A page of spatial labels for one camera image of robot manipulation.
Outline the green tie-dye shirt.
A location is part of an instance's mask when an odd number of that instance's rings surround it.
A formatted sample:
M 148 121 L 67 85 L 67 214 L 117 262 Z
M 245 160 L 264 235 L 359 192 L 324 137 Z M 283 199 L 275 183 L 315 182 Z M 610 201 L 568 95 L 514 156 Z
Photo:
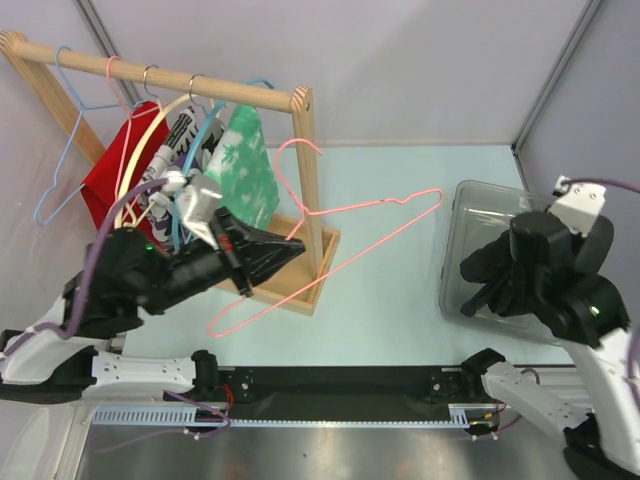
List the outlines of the green tie-dye shirt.
M 203 173 L 218 183 L 220 207 L 251 227 L 267 229 L 280 198 L 255 108 L 236 106 L 217 146 L 203 156 Z

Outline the blue plastic hanger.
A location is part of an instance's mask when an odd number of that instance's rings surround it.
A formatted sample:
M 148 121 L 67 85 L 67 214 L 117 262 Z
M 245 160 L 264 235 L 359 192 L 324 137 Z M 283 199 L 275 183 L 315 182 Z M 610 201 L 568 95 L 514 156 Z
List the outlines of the blue plastic hanger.
M 183 172 L 187 174 L 193 172 L 203 173 L 203 156 L 213 152 L 230 121 L 223 125 L 218 117 L 218 113 L 224 106 L 225 103 L 223 101 L 218 102 L 205 118 L 202 129 L 196 135 L 185 162 L 181 166 Z

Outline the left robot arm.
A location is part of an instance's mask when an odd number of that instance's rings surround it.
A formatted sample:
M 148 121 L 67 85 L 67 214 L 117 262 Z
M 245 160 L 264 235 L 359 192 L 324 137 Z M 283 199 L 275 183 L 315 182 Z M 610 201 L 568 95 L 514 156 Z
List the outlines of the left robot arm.
M 141 327 L 141 311 L 162 315 L 224 281 L 248 298 L 305 251 L 301 240 L 251 227 L 225 207 L 210 225 L 212 243 L 194 239 L 172 254 L 131 227 L 100 232 L 83 271 L 47 314 L 28 329 L 2 332 L 2 399 L 44 405 L 154 394 L 214 400 L 221 376 L 216 356 L 206 350 L 145 360 L 99 348 Z

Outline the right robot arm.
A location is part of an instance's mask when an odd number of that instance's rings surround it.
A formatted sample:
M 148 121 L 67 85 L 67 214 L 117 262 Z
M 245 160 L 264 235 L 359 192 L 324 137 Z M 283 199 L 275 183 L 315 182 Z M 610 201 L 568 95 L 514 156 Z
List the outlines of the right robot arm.
M 531 314 L 572 358 L 591 406 L 565 403 L 525 377 L 504 356 L 484 349 L 465 360 L 436 392 L 405 368 L 392 379 L 388 368 L 369 368 L 364 377 L 322 371 L 267 369 L 262 396 L 293 393 L 319 398 L 390 394 L 423 402 L 494 400 L 514 408 L 561 441 L 564 457 L 581 479 L 635 479 L 639 475 L 639 394 L 632 385 L 636 343 L 622 297 L 599 270 L 613 242 L 614 228 L 597 217 L 588 229 L 551 210 L 514 217 L 496 240 L 476 249 L 460 265 L 464 280 L 479 285 L 461 311 L 482 307 L 502 317 Z

